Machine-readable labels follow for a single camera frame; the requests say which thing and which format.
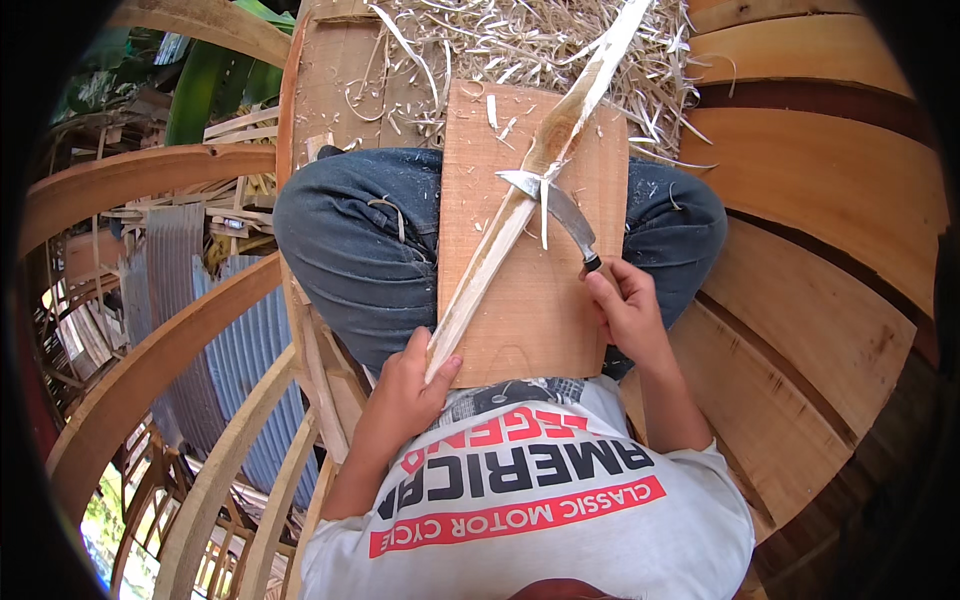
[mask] t-shirt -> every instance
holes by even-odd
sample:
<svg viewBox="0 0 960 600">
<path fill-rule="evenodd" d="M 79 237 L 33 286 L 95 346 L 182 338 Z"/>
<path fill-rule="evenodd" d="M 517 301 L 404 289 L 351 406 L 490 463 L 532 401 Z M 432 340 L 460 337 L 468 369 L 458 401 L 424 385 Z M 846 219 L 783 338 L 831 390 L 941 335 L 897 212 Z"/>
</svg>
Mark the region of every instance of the t-shirt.
<svg viewBox="0 0 960 600">
<path fill-rule="evenodd" d="M 634 442 L 605 376 L 515 380 L 451 393 L 369 512 L 320 522 L 301 598 L 503 599 L 552 578 L 731 598 L 753 547 L 715 443 L 661 455 Z"/>
</svg>

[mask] jeans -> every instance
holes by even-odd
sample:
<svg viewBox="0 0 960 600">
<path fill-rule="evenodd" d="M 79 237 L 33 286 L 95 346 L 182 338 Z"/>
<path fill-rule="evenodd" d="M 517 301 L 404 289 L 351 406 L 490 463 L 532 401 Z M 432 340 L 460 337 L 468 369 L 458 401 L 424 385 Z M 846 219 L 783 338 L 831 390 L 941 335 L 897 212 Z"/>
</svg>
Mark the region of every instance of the jeans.
<svg viewBox="0 0 960 600">
<path fill-rule="evenodd" d="M 382 148 L 338 154 L 299 169 L 274 211 L 276 242 L 329 327 L 379 375 L 415 328 L 437 324 L 437 239 L 443 154 Z M 399 239 L 396 210 L 403 215 Z M 700 180 L 630 158 L 623 258 L 653 276 L 663 325 L 693 300 L 727 234 L 727 216 Z M 603 373 L 633 366 L 609 347 Z"/>
</svg>

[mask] rusty corrugated metal sheet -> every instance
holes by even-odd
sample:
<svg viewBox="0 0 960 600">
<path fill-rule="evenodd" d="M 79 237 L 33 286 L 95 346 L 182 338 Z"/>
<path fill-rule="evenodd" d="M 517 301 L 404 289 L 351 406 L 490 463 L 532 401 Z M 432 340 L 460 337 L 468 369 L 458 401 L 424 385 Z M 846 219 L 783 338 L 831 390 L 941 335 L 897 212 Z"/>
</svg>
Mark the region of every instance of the rusty corrugated metal sheet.
<svg viewBox="0 0 960 600">
<path fill-rule="evenodd" d="M 211 278 L 199 256 L 193 261 L 194 298 L 210 292 L 220 281 L 255 263 L 257 256 L 231 256 L 223 265 L 218 280 Z M 236 413 L 257 381 L 290 344 L 290 326 L 279 288 L 255 304 L 230 324 L 205 350 L 206 364 L 220 400 L 220 408 L 229 419 Z M 300 388 L 291 384 L 283 394 L 266 425 L 251 446 L 244 462 L 244 474 L 253 486 L 269 493 L 276 474 L 303 419 Z M 318 476 L 317 459 L 307 459 L 300 476 L 294 504 L 306 508 Z"/>
<path fill-rule="evenodd" d="M 154 208 L 146 218 L 147 280 L 153 329 L 179 313 L 193 296 L 193 256 L 203 253 L 201 203 Z M 184 440 L 205 459 L 227 422 L 202 354 L 166 390 Z"/>
<path fill-rule="evenodd" d="M 120 258 L 120 296 L 124 302 L 124 324 L 130 336 L 130 344 L 136 348 L 154 331 L 154 322 L 150 310 L 150 283 L 147 281 L 147 247 L 137 246 L 128 258 Z M 156 397 L 150 407 L 154 422 L 168 445 L 179 448 L 184 439 L 177 416 L 174 414 L 173 400 L 164 391 Z"/>
</svg>

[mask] black lettering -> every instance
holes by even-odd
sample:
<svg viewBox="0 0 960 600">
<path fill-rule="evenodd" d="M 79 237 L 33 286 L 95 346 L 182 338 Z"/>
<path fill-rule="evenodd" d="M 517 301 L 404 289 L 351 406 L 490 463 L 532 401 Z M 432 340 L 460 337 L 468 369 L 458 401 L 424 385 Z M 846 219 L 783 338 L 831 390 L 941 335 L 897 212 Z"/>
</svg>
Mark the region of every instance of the black lettering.
<svg viewBox="0 0 960 600">
<path fill-rule="evenodd" d="M 440 456 L 431 458 L 426 462 L 427 468 L 446 467 L 446 476 L 450 480 L 450 485 L 446 488 L 436 488 L 428 490 L 427 500 L 454 500 L 464 495 L 464 472 L 460 468 L 459 456 Z"/>
<path fill-rule="evenodd" d="M 483 497 L 483 474 L 480 472 L 480 455 L 467 455 L 467 478 L 470 480 L 470 497 Z"/>
<path fill-rule="evenodd" d="M 547 475 L 537 475 L 537 485 L 555 486 L 559 483 L 570 483 L 573 478 L 570 477 L 570 469 L 566 467 L 566 461 L 563 454 L 560 453 L 560 447 L 556 444 L 530 444 L 527 446 L 530 455 L 543 454 L 549 456 L 548 459 L 540 459 L 534 464 L 537 468 L 552 468 L 554 472 Z"/>
<path fill-rule="evenodd" d="M 413 481 L 404 481 L 397 486 L 396 511 L 399 513 L 404 506 L 413 506 L 423 500 L 423 467 L 414 473 Z"/>
<path fill-rule="evenodd" d="M 638 468 L 652 467 L 654 465 L 653 460 L 643 451 L 643 446 L 640 444 L 630 442 L 631 447 L 626 448 L 617 440 L 612 440 L 611 443 L 613 447 L 616 448 L 616 453 L 623 459 L 623 464 L 626 465 L 629 470 L 637 470 Z"/>
<path fill-rule="evenodd" d="M 380 513 L 380 518 L 387 520 L 394 515 L 394 506 L 396 505 L 396 488 L 390 490 L 387 497 L 380 502 L 380 507 L 376 509 Z"/>
<path fill-rule="evenodd" d="M 484 452 L 487 459 L 487 468 L 490 470 L 490 490 L 493 493 L 517 492 L 519 490 L 530 490 L 534 487 L 530 481 L 530 469 L 527 468 L 527 459 L 523 456 L 523 448 L 511 448 L 510 453 L 514 457 L 512 465 L 500 466 L 496 452 Z M 505 481 L 504 477 L 515 475 L 516 479 Z"/>
<path fill-rule="evenodd" d="M 564 444 L 566 455 L 570 457 L 570 464 L 573 470 L 577 471 L 578 479 L 590 479 L 593 475 L 593 457 L 596 457 L 603 468 L 610 475 L 618 475 L 623 472 L 623 467 L 616 460 L 616 454 L 607 444 L 606 440 L 599 442 L 580 442 L 580 453 L 577 453 L 575 444 Z"/>
</svg>

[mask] hand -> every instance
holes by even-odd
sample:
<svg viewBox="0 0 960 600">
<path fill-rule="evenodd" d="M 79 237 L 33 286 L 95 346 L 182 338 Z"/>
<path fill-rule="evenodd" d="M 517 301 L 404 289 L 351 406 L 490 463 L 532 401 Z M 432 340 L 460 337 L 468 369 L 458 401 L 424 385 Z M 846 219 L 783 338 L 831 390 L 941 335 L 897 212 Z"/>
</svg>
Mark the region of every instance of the hand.
<svg viewBox="0 0 960 600">
<path fill-rule="evenodd" d="M 671 360 L 673 353 L 660 317 L 654 279 L 619 256 L 605 256 L 603 261 L 620 294 L 596 271 L 581 277 L 593 298 L 600 329 L 607 343 L 620 348 L 638 368 L 656 369 L 662 361 Z"/>
<path fill-rule="evenodd" d="M 426 385 L 423 379 L 429 341 L 430 330 L 418 327 L 407 348 L 383 364 L 376 389 L 357 422 L 351 452 L 361 450 L 377 460 L 389 461 L 407 440 L 423 433 L 440 415 L 463 358 L 450 356 Z"/>
</svg>

